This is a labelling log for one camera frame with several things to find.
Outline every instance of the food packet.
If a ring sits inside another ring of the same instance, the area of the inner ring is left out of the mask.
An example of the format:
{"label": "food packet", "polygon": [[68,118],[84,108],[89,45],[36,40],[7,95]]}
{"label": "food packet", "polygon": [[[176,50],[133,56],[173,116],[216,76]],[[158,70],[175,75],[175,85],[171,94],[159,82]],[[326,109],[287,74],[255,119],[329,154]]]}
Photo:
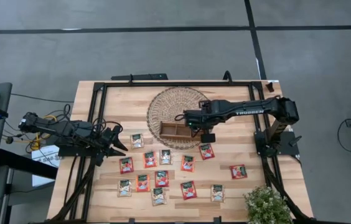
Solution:
{"label": "food packet", "polygon": [[166,192],[163,188],[159,187],[152,190],[152,204],[153,206],[167,204]]}
{"label": "food packet", "polygon": [[145,168],[156,167],[157,166],[156,152],[153,152],[153,151],[145,152],[143,154],[143,161],[144,161]]}
{"label": "food packet", "polygon": [[161,165],[171,165],[173,164],[173,154],[170,149],[163,149],[160,152],[160,164]]}
{"label": "food packet", "polygon": [[130,136],[130,140],[131,140],[131,148],[132,149],[144,147],[143,134],[132,134]]}
{"label": "food packet", "polygon": [[120,180],[118,184],[118,197],[130,197],[131,196],[131,181]]}
{"label": "food packet", "polygon": [[181,170],[193,172],[195,169],[195,157],[194,156],[182,156]]}
{"label": "food packet", "polygon": [[247,178],[248,174],[246,173],[245,165],[237,165],[237,166],[230,166],[232,179],[242,179]]}
{"label": "food packet", "polygon": [[181,191],[184,200],[197,197],[194,181],[182,183]]}
{"label": "food packet", "polygon": [[212,202],[224,202],[225,196],[224,186],[223,185],[212,185]]}
{"label": "food packet", "polygon": [[134,171],[133,158],[127,157],[119,160],[120,174]]}
{"label": "food packet", "polygon": [[168,187],[168,186],[169,186],[169,171],[156,171],[155,187]]}
{"label": "food packet", "polygon": [[149,175],[143,174],[138,175],[136,178],[136,191],[137,192],[148,192],[150,185],[150,178]]}
{"label": "food packet", "polygon": [[211,144],[204,144],[199,146],[200,155],[202,155],[202,159],[214,158],[214,152]]}

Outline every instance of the gray floor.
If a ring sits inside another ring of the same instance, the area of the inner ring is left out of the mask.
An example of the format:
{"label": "gray floor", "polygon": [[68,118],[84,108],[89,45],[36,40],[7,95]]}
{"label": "gray floor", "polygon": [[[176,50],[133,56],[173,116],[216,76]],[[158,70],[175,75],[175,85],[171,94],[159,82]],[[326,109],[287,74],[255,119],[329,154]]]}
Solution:
{"label": "gray floor", "polygon": [[[254,0],[258,26],[351,25],[348,0]],[[0,29],[69,29],[151,26],[246,26],[239,0],[0,0]],[[351,222],[351,153],[337,144],[340,122],[351,118],[351,30],[258,32],[268,79],[297,102],[294,125],[316,218]],[[258,79],[248,31],[124,34],[0,35],[0,82],[13,92],[72,100],[79,80],[167,73],[170,79]],[[9,122],[28,111],[46,114],[63,104],[12,97]],[[351,129],[341,130],[351,148]],[[3,148],[18,154],[23,145]],[[30,177],[20,182],[30,185]],[[28,195],[11,222],[42,221],[50,191]]]}

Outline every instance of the red snack packet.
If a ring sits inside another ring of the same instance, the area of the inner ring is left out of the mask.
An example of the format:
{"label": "red snack packet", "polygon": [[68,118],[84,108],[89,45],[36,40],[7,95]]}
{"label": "red snack packet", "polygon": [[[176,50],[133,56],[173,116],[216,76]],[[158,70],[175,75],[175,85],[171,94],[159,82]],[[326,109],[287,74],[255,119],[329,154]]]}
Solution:
{"label": "red snack packet", "polygon": [[181,184],[181,191],[184,200],[198,197],[196,194],[196,188],[194,181],[186,182]]}
{"label": "red snack packet", "polygon": [[242,179],[247,178],[245,165],[230,166],[232,179]]}
{"label": "red snack packet", "polygon": [[143,161],[144,161],[145,168],[156,167],[157,166],[156,153],[153,151],[145,152],[143,154]]}
{"label": "red snack packet", "polygon": [[182,156],[181,170],[193,172],[195,169],[195,157],[194,156]]}
{"label": "red snack packet", "polygon": [[150,186],[150,178],[149,175],[138,175],[136,177],[136,191],[137,192],[148,192]]}
{"label": "red snack packet", "polygon": [[204,144],[199,146],[199,151],[200,151],[200,155],[202,155],[203,160],[215,157],[212,145],[210,144]]}
{"label": "red snack packet", "polygon": [[120,164],[120,174],[125,174],[134,171],[133,158],[127,157],[119,159]]}
{"label": "red snack packet", "polygon": [[169,171],[155,172],[155,186],[168,187],[169,186]]}

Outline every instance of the table leg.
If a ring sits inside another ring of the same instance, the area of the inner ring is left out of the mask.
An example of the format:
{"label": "table leg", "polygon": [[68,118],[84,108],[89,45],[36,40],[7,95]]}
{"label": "table leg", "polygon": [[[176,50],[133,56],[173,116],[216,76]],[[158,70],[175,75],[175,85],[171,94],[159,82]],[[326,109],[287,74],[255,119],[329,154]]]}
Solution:
{"label": "table leg", "polygon": [[28,159],[15,153],[5,151],[4,149],[0,149],[0,166],[9,166],[16,170],[30,172],[31,174],[54,180],[58,172],[56,167]]}

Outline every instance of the potted plant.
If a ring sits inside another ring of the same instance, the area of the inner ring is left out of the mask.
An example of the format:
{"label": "potted plant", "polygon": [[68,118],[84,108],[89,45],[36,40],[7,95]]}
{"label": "potted plant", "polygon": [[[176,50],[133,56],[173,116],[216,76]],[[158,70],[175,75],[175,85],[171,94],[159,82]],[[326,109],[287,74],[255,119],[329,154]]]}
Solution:
{"label": "potted plant", "polygon": [[271,187],[256,187],[244,195],[249,212],[249,224],[290,224],[292,218],[286,198]]}

